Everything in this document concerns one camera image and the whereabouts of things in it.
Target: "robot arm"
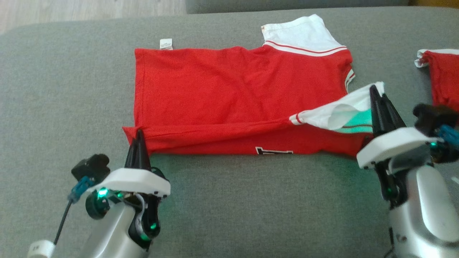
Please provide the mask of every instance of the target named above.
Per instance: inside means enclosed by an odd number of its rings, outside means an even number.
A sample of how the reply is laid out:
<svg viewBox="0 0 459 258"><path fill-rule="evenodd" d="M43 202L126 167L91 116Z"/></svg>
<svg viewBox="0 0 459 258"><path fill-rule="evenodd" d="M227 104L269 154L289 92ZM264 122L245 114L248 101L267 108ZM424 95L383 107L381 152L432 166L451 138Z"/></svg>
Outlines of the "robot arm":
<svg viewBox="0 0 459 258"><path fill-rule="evenodd" d="M418 105L407 128L389 99L370 89L375 138L358 154L361 168L378 174L389 201L392 249L386 257L459 257L459 216L436 163L459 158L458 115L446 107Z"/></svg>
<svg viewBox="0 0 459 258"><path fill-rule="evenodd" d="M158 206L170 195L170 183L159 169L151 167L141 130L131 143L125 167L110 173L107 164L108 158L99 154L72 169L79 182L69 195L68 207L88 192L86 211L93 219L101 220L80 257L146 258L161 230ZM27 257L50 258L58 236L54 243L48 240L33 243Z"/></svg>

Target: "white tag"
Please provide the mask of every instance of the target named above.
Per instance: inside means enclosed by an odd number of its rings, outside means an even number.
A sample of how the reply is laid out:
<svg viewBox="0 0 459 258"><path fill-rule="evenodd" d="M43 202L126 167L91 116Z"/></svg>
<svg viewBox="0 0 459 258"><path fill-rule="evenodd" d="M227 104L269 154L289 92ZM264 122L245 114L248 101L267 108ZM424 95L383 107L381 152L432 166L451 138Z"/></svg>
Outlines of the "white tag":
<svg viewBox="0 0 459 258"><path fill-rule="evenodd" d="M172 50L172 39L160 39L159 40L160 50Z"/></svg>

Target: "white sleeve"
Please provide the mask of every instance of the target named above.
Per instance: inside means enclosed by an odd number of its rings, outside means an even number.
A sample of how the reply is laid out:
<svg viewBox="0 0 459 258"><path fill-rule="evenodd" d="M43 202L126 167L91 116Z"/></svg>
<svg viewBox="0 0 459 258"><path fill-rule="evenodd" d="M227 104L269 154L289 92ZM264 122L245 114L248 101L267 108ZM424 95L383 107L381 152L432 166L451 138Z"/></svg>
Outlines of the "white sleeve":
<svg viewBox="0 0 459 258"><path fill-rule="evenodd" d="M264 45L270 45L278 50L310 56L327 56L347 49L331 36L322 18L316 14L300 17L291 22L266 24L261 28Z"/></svg>
<svg viewBox="0 0 459 258"><path fill-rule="evenodd" d="M375 85L380 94L384 93L384 83L376 82L355 90L341 99L313 110L305 110L290 116L294 125L308 123L322 129L341 133L373 132L371 121L371 99L369 89Z"/></svg>
<svg viewBox="0 0 459 258"><path fill-rule="evenodd" d="M430 52L434 52L434 53L439 53L439 54L452 54L452 55L459 55L459 50L457 49L421 49L418 51L418 53L416 54L416 56L418 57L418 59L416 59L414 61L414 65L417 67L417 68L421 68L421 67L426 67L429 65L429 63L427 62L426 59L422 58L422 56L424 55L424 52L426 51L430 51Z"/></svg>

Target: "folded shirt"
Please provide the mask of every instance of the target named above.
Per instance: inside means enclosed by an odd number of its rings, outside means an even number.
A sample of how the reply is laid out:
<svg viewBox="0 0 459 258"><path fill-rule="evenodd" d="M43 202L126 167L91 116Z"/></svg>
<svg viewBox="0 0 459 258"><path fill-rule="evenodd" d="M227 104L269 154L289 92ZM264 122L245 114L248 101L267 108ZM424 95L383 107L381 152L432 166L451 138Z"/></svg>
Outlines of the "folded shirt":
<svg viewBox="0 0 459 258"><path fill-rule="evenodd" d="M416 67L429 67L434 105L446 105L459 112L459 50L418 51Z"/></svg>
<svg viewBox="0 0 459 258"><path fill-rule="evenodd" d="M262 33L253 50L136 49L128 140L142 128L149 153L355 156L372 131L369 86L347 94L347 47L317 15Z"/></svg>

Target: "gray fabric surface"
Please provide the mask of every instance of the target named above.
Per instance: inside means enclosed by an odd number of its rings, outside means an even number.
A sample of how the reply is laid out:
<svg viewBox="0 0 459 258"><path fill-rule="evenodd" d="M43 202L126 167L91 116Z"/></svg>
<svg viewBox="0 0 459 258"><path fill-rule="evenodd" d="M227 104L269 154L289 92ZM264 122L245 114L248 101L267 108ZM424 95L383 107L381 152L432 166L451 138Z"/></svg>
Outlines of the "gray fabric surface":
<svg viewBox="0 0 459 258"><path fill-rule="evenodd" d="M305 8L407 6L409 0L185 0L186 12L215 13Z"/></svg>
<svg viewBox="0 0 459 258"><path fill-rule="evenodd" d="M408 125L430 102L422 48L459 48L459 10L381 7L68 22L0 37L0 257L25 257L53 240L76 183L70 169L105 153L123 166L133 124L134 48L261 46L260 26L320 15L354 57L350 90L382 80ZM151 257L381 257L387 204L373 171L354 160L309 156L154 155L172 184ZM448 179L457 165L439 166ZM459 188L448 180L455 204ZM95 225L70 209L55 258L75 257Z"/></svg>

